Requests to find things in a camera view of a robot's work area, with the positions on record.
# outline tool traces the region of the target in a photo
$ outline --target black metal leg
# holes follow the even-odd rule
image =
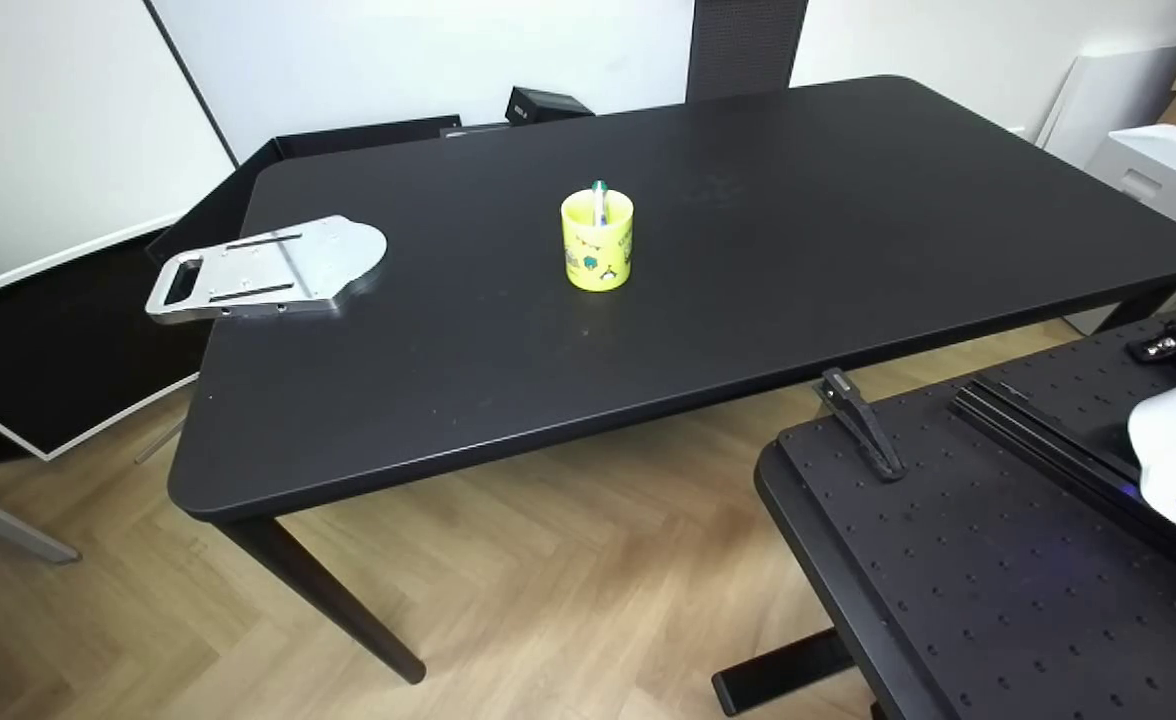
[[[1137,320],[1147,320],[1151,312],[1159,312],[1166,300],[1176,294],[1176,284],[1159,284],[1151,291],[1142,291],[1132,300],[1119,300],[1111,308],[1111,317],[1106,317],[1106,325],[1096,333],[1107,333],[1107,328],[1119,328],[1119,325],[1137,325]]]
[[[216,526],[297,587],[313,606],[337,618],[351,641],[377,653],[395,676],[409,682],[427,676],[424,661],[409,653],[328,566],[320,566],[315,554],[276,524],[276,517],[219,518]]]
[[[838,627],[827,627],[819,637],[795,641],[790,647],[778,647],[768,657],[754,657],[748,665],[718,670],[714,688],[718,688],[721,710],[739,717],[755,704],[790,697],[854,665],[855,665],[854,653],[845,647]]]

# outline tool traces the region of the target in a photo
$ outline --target herringbone floor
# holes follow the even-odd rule
[[[1073,338],[1064,325],[855,373],[867,397]],[[169,505],[187,397],[0,505],[84,551],[0,542],[0,717],[721,717],[708,676],[827,625],[754,492],[808,387],[288,517],[424,661],[404,682],[219,532]],[[861,670],[754,717],[867,717]]]

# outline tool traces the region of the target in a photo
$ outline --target table top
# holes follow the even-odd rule
[[[1119,451],[1176,385],[1132,325],[989,377]],[[838,420],[792,428],[755,487],[891,717],[1176,717],[1176,551],[1014,455],[924,387],[872,412],[910,476],[880,484]]]
[[[635,200],[569,286],[562,200]],[[390,230],[342,312],[219,320],[172,464],[193,517],[294,511],[1176,280],[1176,223],[912,81],[288,161],[248,230]]]

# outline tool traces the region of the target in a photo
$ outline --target table leg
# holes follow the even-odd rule
[[[718,688],[721,710],[739,717],[755,704],[790,697],[854,665],[855,665],[854,653],[845,647],[838,627],[827,627],[819,637],[795,641],[790,647],[778,647],[778,653],[754,657],[748,665],[718,670],[714,688]]]
[[[1137,325],[1137,320],[1147,320],[1151,312],[1159,312],[1166,300],[1176,294],[1176,284],[1159,284],[1151,291],[1142,291],[1132,300],[1119,300],[1106,325],[1096,333],[1107,333],[1107,328],[1119,328],[1119,325]]]
[[[74,565],[78,547],[51,538],[47,532],[26,524],[20,517],[0,506],[0,536],[20,542],[26,551],[47,561],[47,565]]]
[[[409,653],[276,517],[219,518],[228,538],[253,551],[272,575],[377,653],[395,676],[421,682],[424,661]]]

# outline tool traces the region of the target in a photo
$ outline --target black pegboard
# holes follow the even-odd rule
[[[1142,366],[1124,343],[1159,328],[1119,328],[989,377],[1127,451],[1127,407],[1172,387],[1176,366]],[[876,404],[910,460],[901,484],[880,484],[833,420],[781,436],[943,710],[1176,717],[1176,565],[963,425],[952,391]]]

